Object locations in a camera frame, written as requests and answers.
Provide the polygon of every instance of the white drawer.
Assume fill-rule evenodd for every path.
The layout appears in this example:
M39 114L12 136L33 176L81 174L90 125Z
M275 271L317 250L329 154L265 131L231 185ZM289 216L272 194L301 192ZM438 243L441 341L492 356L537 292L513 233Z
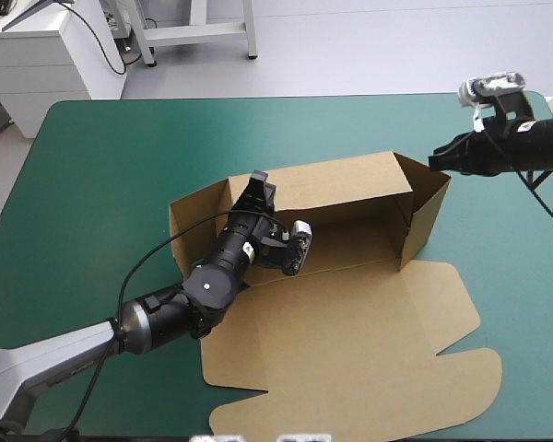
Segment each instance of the white drawer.
M34 138L37 135L47 111L53 104L76 99L90 99L90 95L86 91L0 94L0 102L26 138Z
M83 90L86 86L73 65L0 67L0 94Z
M60 37L0 39L0 66L74 64Z

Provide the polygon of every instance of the black cable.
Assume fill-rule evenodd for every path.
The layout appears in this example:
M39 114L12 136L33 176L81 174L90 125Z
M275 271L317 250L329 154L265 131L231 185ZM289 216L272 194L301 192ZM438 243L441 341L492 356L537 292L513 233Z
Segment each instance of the black cable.
M154 20L153 18L146 18L146 21L151 21L154 26L156 27L156 29L158 28L158 22L156 20Z
M214 214L211 216L207 216L206 218L201 219L200 221L197 221L196 223L190 225L186 229L178 232L175 235L172 235L168 239L164 239L160 244L158 244L156 247L154 247L152 250L150 250L148 253L146 253L143 258L141 258L136 265L133 266L133 268L129 271L127 276L123 279L123 284L121 285L121 291L119 292L119 302L117 304L117 314L115 316L117 325L123 324L123 318L121 317L121 311L123 308L123 300L125 295L125 289L127 288L127 284L129 283L129 280L131 277L139 270L139 267L141 267L154 253L157 251L163 249L165 246L173 242L175 239L181 237L185 233L190 232L191 230L201 226L202 224L206 223L207 221L211 221L212 219L218 218L223 215L229 215L229 214L249 214L249 215L257 215L264 217L266 219L269 219L273 223L281 226L283 229L287 229L287 227L278 219L267 215L267 214L260 214L258 212L254 212L252 210L226 210L225 212L219 212L218 214ZM74 430L76 427L77 422L80 420L80 416L84 412L84 409L86 408L86 405L88 404L88 399L90 398L90 394L92 394L92 391L94 390L94 386L96 385L96 382L99 380L100 371L102 370L102 366L104 365L104 362L106 361L107 357L109 356L109 353L112 350L112 347L114 346L115 342L117 341L118 336L115 335L112 337L112 339L107 344L107 347L102 354L102 356L99 358L99 362L96 365L96 368L94 369L94 373L92 373L92 377L90 378L90 382L88 383L88 386L86 388L86 391L84 392L84 397L82 398L82 401L80 402L79 406L77 407L76 414L74 414L74 417L72 418L72 421L70 424L65 428L65 430L62 432L62 434L57 437L56 442L62 442L67 436L69 436L70 432Z
M61 3L61 2L58 2L57 0L54 0L54 2L56 4L58 4L59 6L63 6L65 9L67 9L68 11L70 11L72 14L74 14L76 17L78 17L80 20L82 20L82 22L87 26L87 28L90 30L90 32L92 33L92 35L94 36L94 39L96 40L96 43L98 43L99 47L100 47L100 51L102 52L102 55L104 56L104 60L107 62L107 64L109 65L109 67L111 68L111 70L119 75L119 76L124 76L126 73L127 73L127 66L137 62L140 58L141 58L141 54L135 58L134 60L132 60L131 62L129 63L126 63L122 60L123 62L123 71L117 71L114 66L112 65L111 63L111 60L109 59L109 56L107 55L107 53L104 51L104 48L102 47L102 43L100 42L100 39L99 39L99 36L96 35L96 32L94 31L94 29L89 25L89 23L82 17L80 16L74 9L72 9L70 6L64 4L64 3Z
M524 179L524 176L522 174L522 172L516 168L514 166L514 163L512 162L512 160L506 155L506 153L503 151L503 149L500 147L500 145L498 145L498 143L496 143L493 138L491 136L489 136L488 132L487 131L483 131L483 134L486 136L486 138L488 139L488 141L494 146L494 148L504 157L506 158L506 160L510 163L510 165L512 166L512 168L514 169L514 171L516 172L516 175L518 175L518 178L520 178L520 180L523 182L524 186L526 187L526 189L528 189L528 191L530 193L533 194L533 196L536 198L536 200L538 201L539 204L541 204L541 206L545 209L545 212L547 212L549 214L549 216L551 216L551 218L553 218L553 211L551 210L551 208L547 205L547 203L545 203L545 201L543 201L543 198L541 198L541 196L536 192L536 190L533 188L533 185L528 182L527 180Z

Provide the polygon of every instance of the green table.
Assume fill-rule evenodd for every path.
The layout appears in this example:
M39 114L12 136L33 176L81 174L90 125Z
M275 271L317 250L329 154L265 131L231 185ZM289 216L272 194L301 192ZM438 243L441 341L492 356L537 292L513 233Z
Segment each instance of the green table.
M550 117L545 101L530 97L538 117ZM468 131L470 118L445 94L59 103L0 217L0 346L110 316L125 273L168 236L173 199L252 169L383 150L425 161ZM553 205L553 177L540 191ZM449 351L486 345L504 366L491 408L435 436L553 436L553 222L513 175L455 176L418 257L453 263L482 318ZM128 295L179 279L164 250ZM87 380L42 396L28 431L65 425ZM184 338L109 361L80 427L104 435L200 433L214 407L248 394L208 386L199 344Z

